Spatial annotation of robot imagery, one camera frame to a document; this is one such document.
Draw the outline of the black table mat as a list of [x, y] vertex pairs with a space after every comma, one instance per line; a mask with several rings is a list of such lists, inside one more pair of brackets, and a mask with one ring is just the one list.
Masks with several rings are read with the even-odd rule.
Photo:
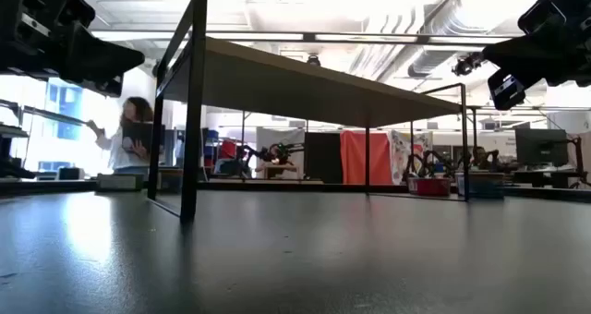
[[0, 199], [0, 314], [591, 314], [591, 206], [203, 192]]

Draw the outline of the dark tablet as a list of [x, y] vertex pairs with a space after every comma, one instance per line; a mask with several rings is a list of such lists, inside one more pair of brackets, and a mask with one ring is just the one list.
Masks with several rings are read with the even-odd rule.
[[122, 125], [122, 148], [131, 151], [136, 143], [140, 143], [147, 152], [151, 151], [151, 135], [153, 123], [125, 122]]

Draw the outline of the gray desk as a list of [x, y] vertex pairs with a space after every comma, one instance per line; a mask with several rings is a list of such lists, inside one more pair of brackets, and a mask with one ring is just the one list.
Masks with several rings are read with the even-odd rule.
[[29, 135], [20, 127], [0, 123], [0, 178], [34, 179], [36, 175], [21, 166], [21, 161], [10, 156], [12, 139], [24, 139]]

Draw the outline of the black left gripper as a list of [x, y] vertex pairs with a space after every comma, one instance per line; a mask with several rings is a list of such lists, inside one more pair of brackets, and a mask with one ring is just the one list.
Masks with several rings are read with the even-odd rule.
[[123, 74], [142, 65], [137, 50], [94, 37], [80, 23], [60, 21], [68, 0], [0, 0], [0, 72], [58, 77], [119, 98]]

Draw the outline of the patterned cloth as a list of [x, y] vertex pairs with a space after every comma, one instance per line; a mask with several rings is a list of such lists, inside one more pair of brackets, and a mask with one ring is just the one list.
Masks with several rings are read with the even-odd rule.
[[391, 130], [388, 134], [390, 143], [390, 161], [392, 172], [392, 183], [400, 185], [404, 181], [404, 174], [410, 154], [413, 153], [414, 167], [416, 170], [421, 165], [418, 160], [423, 157], [425, 151], [430, 151], [433, 146], [433, 133], [425, 132], [411, 136], [409, 133], [404, 133], [396, 130]]

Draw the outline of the red label seafood can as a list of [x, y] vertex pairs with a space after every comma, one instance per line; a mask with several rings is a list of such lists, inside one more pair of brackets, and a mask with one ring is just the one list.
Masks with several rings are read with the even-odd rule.
[[407, 182], [411, 194], [424, 197], [447, 197], [451, 193], [451, 180], [448, 178], [412, 177]]

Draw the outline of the overhead metal rail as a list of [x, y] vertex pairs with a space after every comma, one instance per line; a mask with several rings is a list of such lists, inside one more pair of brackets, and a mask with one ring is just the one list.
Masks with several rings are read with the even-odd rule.
[[[94, 30], [95, 37], [106, 41], [170, 40], [171, 30]], [[303, 43], [367, 43], [367, 44], [457, 44], [488, 45], [512, 39], [506, 35], [428, 35], [372, 34], [353, 32], [293, 32], [208, 30], [208, 37], [229, 42], [303, 42]]]

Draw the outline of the orange cloth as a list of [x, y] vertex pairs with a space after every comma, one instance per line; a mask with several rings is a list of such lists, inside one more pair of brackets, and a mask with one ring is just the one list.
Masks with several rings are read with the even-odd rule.
[[[343, 182], [345, 185], [364, 185], [366, 178], [366, 135], [344, 131], [340, 134]], [[369, 134], [369, 183], [390, 186], [392, 170], [390, 142], [384, 132]]]

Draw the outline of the white curtain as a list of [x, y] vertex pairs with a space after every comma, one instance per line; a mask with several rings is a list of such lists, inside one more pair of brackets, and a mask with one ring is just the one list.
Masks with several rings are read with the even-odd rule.
[[290, 129], [290, 130], [275, 130], [264, 127], [258, 127], [256, 130], [257, 148], [269, 148], [272, 144], [296, 144], [305, 141], [305, 130]]

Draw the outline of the gold lid seafood can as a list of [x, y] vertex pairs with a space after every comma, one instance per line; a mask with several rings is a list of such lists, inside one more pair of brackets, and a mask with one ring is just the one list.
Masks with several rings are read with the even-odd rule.
[[143, 189], [144, 177], [137, 174], [98, 174], [97, 191], [140, 191]]

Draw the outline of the wooden cutting board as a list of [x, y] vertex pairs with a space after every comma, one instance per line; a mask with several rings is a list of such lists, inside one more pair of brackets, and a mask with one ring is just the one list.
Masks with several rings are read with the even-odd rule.
[[465, 101], [447, 102], [277, 54], [207, 36], [207, 0], [190, 0], [156, 67], [151, 147], [161, 143], [163, 103], [185, 103], [186, 141], [181, 182], [181, 223], [197, 209], [204, 105], [360, 127], [459, 115]]

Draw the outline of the black background monitor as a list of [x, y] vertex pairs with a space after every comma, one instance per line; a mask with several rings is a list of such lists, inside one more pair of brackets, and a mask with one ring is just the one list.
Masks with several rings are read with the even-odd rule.
[[562, 129], [517, 128], [514, 131], [517, 161], [525, 165], [568, 163], [567, 133]]

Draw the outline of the black panel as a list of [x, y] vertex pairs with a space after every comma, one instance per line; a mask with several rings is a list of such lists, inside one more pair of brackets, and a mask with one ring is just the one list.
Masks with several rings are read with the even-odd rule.
[[308, 132], [305, 135], [305, 175], [325, 184], [342, 184], [343, 167], [339, 133]]

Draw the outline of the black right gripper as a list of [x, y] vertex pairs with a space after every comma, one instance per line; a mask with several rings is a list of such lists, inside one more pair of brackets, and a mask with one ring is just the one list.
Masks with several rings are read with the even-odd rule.
[[508, 111], [525, 100], [525, 88], [544, 79], [556, 87], [591, 85], [591, 0], [551, 0], [555, 30], [538, 30], [489, 45], [482, 57], [498, 69], [488, 78], [494, 107]]

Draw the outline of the blue label gold lid can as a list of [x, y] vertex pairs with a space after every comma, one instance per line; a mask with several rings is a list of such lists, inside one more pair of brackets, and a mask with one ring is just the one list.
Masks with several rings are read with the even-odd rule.
[[503, 199], [504, 198], [504, 174], [490, 172], [470, 172], [468, 174], [468, 191], [465, 190], [464, 174], [455, 175], [455, 181], [459, 196], [465, 193], [470, 198], [477, 199]]

